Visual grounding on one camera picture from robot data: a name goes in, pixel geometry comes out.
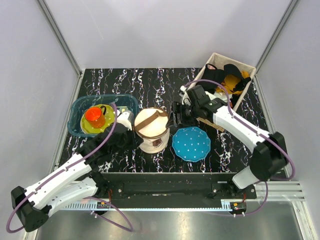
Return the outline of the cream round laundry bag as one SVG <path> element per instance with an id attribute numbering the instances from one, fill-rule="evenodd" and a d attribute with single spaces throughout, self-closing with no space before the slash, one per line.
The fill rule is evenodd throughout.
<path id="1" fill-rule="evenodd" d="M 162 108 L 143 108 L 134 120 L 134 130 L 143 142 L 139 148 L 147 154 L 164 150 L 169 142 L 170 128 L 166 127 L 168 113 Z"/>

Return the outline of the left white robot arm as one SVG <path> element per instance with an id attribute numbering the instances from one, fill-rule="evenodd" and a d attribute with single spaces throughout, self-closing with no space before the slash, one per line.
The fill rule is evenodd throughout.
<path id="1" fill-rule="evenodd" d="M 121 123 L 108 127 L 90 140 L 62 166 L 35 184 L 11 191 L 14 215 L 22 229 L 32 232 L 40 228 L 54 213 L 73 202 L 89 197 L 112 197 L 113 184 L 99 172 L 99 166 L 112 153 L 137 148 L 143 142 L 134 130 Z"/>

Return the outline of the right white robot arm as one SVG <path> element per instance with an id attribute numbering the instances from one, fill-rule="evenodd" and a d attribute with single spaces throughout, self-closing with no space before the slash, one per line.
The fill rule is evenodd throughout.
<path id="1" fill-rule="evenodd" d="M 284 136 L 269 133 L 253 125 L 231 109 L 228 99 L 221 99 L 206 92 L 201 85 L 180 88 L 181 101 L 171 106 L 167 126 L 192 126 L 204 120 L 227 130 L 240 140 L 252 153 L 247 167 L 236 173 L 227 185 L 228 195 L 239 198 L 245 188 L 257 182 L 271 179 L 290 161 Z"/>

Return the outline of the yellow-green plate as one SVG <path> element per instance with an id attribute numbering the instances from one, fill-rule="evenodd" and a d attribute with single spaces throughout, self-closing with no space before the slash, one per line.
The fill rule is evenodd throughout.
<path id="1" fill-rule="evenodd" d="M 108 104 L 98 104 L 98 105 L 94 105 L 93 107 L 101 107 L 101 106 L 105 106 L 106 107 L 106 113 L 104 115 L 105 117 L 105 124 L 100 127 L 100 128 L 93 128 L 89 122 L 85 119 L 85 112 L 91 108 L 89 107 L 85 112 L 84 114 L 82 115 L 81 117 L 81 120 L 80 120 L 80 127 L 81 127 L 81 130 L 85 133 L 85 134 L 99 134 L 99 133 L 102 133 L 107 127 L 110 127 L 113 122 L 115 121 L 115 111 L 114 109 L 108 105 Z"/>

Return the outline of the blue polka dot plate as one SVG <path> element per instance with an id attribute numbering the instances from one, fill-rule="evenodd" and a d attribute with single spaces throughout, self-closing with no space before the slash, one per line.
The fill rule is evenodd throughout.
<path id="1" fill-rule="evenodd" d="M 180 128 L 172 137 L 175 154 L 186 162 L 204 160 L 211 151 L 211 140 L 199 127 Z"/>

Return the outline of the orange mug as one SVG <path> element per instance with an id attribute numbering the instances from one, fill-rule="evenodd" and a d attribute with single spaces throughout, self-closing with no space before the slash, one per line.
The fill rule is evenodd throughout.
<path id="1" fill-rule="evenodd" d="M 101 128 L 106 123 L 106 112 L 107 108 L 104 105 L 102 105 L 101 107 L 92 106 L 84 113 L 84 118 L 93 128 Z"/>

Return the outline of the teal plastic tub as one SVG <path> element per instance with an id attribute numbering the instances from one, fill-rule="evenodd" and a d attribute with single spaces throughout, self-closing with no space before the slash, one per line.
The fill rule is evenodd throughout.
<path id="1" fill-rule="evenodd" d="M 140 109 L 138 100 L 129 94 L 102 94 L 88 95 L 78 98 L 71 105 L 69 120 L 67 122 L 68 132 L 75 137 L 93 138 L 97 134 L 86 134 L 82 131 L 80 123 L 85 111 L 95 105 L 104 104 L 111 105 L 115 103 L 117 112 L 131 111 L 136 116 Z"/>

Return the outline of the black garment in basket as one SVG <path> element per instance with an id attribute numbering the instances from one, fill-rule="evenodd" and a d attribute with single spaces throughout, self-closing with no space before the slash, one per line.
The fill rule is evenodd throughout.
<path id="1" fill-rule="evenodd" d="M 203 72 L 201 79 L 217 82 L 217 80 L 216 80 L 217 77 L 221 76 L 222 74 L 225 74 L 225 75 L 232 74 L 232 75 L 236 75 L 238 77 L 241 77 L 241 71 L 234 64 L 231 64 L 231 63 L 225 64 L 223 66 L 223 69 L 217 69 L 213 64 L 207 63 L 205 65 L 205 69 L 204 69 L 204 72 Z"/>

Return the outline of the wicker basket with liner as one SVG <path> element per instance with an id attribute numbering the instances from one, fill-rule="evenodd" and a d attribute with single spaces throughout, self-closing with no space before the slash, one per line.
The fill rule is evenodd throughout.
<path id="1" fill-rule="evenodd" d="M 231 108 L 236 111 L 249 89 L 256 70 L 254 66 L 214 52 L 195 79 L 188 86 L 180 88 L 184 93 L 182 103 L 189 105 L 186 90 L 200 85 L 211 100 L 230 100 Z"/>

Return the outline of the mustard yellow garment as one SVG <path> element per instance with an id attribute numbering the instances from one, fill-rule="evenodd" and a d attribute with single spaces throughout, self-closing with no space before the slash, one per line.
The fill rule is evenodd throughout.
<path id="1" fill-rule="evenodd" d="M 242 71 L 240 76 L 234 74 L 225 75 L 223 73 L 216 79 L 226 89 L 230 99 L 233 96 L 240 96 L 247 84 L 252 80 L 247 71 Z"/>

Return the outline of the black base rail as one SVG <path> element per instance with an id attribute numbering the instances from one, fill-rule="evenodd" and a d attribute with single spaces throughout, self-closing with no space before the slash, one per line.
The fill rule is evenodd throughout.
<path id="1" fill-rule="evenodd" d="M 255 200 L 253 185 L 232 186 L 233 173 L 104 173 L 111 202 L 124 209 L 221 208 L 222 200 Z"/>

